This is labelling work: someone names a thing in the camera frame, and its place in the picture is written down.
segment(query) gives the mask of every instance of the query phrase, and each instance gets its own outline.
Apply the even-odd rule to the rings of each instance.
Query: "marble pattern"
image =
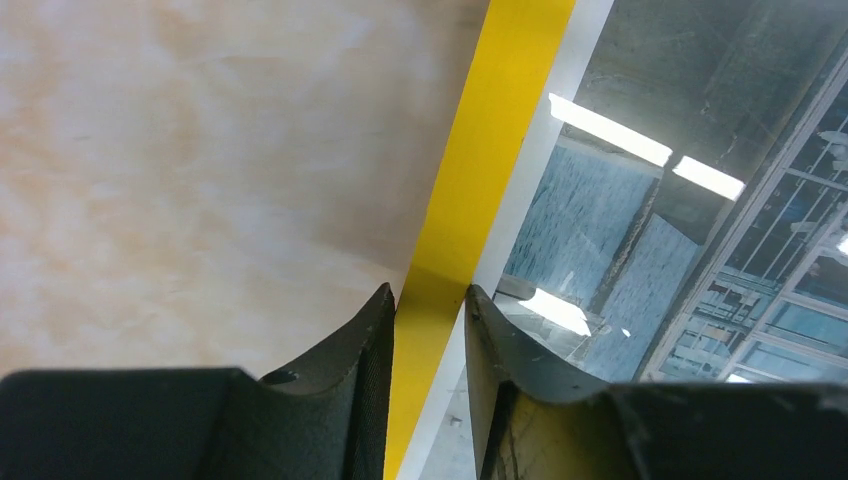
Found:
[[[0,0],[0,374],[259,374],[400,290],[480,0]]]

